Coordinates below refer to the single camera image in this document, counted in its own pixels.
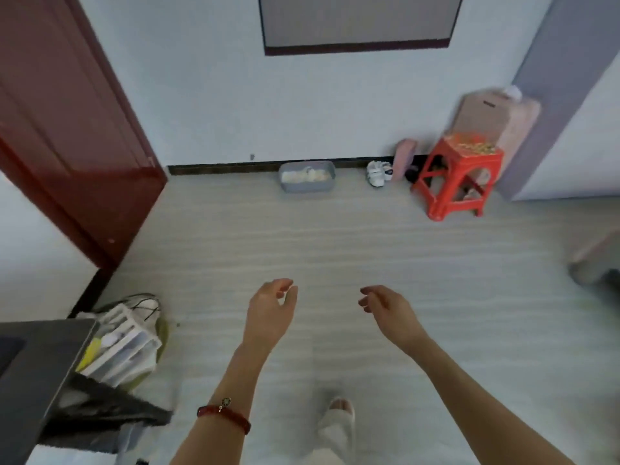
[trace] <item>white sneaker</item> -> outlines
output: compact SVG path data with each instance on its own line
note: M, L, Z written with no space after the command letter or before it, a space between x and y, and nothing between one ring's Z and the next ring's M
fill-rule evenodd
M392 169L392 165L387 162L381 162L381 167L383 168L383 174L386 181L392 180L392 175L394 174L394 170Z
M371 161L366 167L366 179L370 183L370 186L375 188L382 188L386 183L385 173L383 172L383 165L379 161Z

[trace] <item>red plastic stool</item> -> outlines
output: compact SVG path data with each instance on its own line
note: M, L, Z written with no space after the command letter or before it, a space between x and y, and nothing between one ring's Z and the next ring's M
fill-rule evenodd
M447 170L429 171L433 158L442 156L447 164ZM411 190L419 190L426 199L429 209L427 214L431 220L440 222L450 212L457 210L473 210L477 217L482 216L484 204L493 190L500 169L503 151L485 138L476 134L453 134L442 137L427 159L418 180L411 186ZM486 168L491 175L489 182L482 187L469 177L469 173ZM438 195L424 182L424 178L445 176L445 183ZM467 186L480 193L479 199L453 202L454 195L459 187Z

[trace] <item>hand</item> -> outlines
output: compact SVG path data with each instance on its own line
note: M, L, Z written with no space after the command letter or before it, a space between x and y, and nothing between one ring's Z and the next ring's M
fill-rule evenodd
M298 287L291 279L276 279L265 282L250 299L247 310L243 344L268 355L284 336L297 305ZM280 305L278 299L284 297Z
M364 312L372 313L383 335L405 354L412 350L419 340L429 337L407 299L382 285L360 289L365 295L358 304Z

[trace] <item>red door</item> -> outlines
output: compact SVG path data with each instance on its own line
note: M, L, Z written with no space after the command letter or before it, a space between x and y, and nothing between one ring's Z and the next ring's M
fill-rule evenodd
M166 184L76 0L0 0L0 139L112 265Z

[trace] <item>white slipper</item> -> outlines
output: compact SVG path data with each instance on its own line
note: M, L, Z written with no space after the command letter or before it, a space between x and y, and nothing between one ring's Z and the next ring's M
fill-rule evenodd
M345 398L334 398L330 406ZM332 450L347 465L355 460L355 410L328 409L319 421L318 447Z
M382 188L386 183L385 173L383 172L383 166L381 162L371 161L366 167L366 179L370 183L370 186L375 188Z
M383 168L383 175L386 181L392 180L392 175L394 174L394 170L392 169L392 165L387 162L381 162L381 168Z

